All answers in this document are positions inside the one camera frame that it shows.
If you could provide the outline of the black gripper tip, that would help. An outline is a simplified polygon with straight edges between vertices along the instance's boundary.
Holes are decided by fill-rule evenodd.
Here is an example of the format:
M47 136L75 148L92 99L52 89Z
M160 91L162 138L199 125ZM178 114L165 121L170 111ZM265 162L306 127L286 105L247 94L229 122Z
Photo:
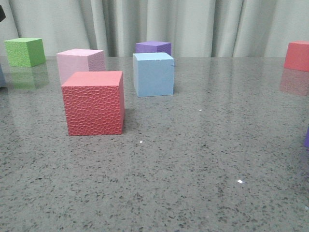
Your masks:
M0 5L0 22L2 22L6 18L6 14L3 10L3 7Z

